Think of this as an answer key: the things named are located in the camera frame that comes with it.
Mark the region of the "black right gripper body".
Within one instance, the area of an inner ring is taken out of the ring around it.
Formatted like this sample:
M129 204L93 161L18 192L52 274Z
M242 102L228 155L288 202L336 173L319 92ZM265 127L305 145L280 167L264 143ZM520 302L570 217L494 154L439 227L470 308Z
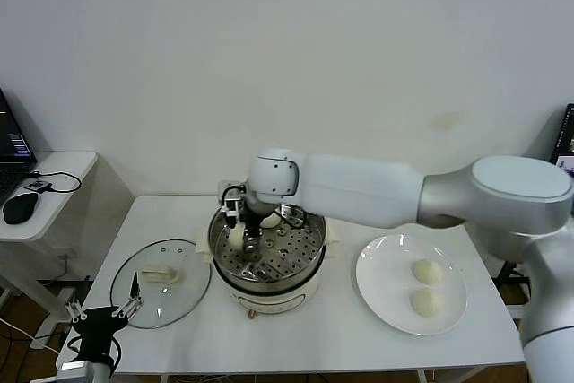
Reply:
M246 233L259 233L262 221L269 216L269 209L256 206L252 208L248 203L244 203L240 210L239 221L245 226Z

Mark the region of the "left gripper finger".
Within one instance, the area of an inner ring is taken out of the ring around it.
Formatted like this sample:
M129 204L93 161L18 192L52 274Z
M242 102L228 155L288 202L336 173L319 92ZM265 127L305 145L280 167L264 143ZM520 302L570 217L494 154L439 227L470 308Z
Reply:
M65 309L70 316L71 322L78 322L82 316L85 315L83 311L83 303L90 291L90 276L86 276L79 284L76 286L72 296L65 303Z
M143 299L140 294L140 283L138 274L134 273L130 286L128 300L115 311L112 312L113 318L131 319L137 311L142 307Z

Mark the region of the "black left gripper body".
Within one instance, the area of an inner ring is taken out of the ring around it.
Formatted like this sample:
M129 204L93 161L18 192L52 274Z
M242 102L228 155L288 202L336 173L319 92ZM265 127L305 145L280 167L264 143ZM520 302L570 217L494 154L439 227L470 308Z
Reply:
M74 359L119 364L122 350L115 333L124 329L127 324L126 314L118 311L117 306L85 310L80 317L73 318L73 330L80 336L80 347Z

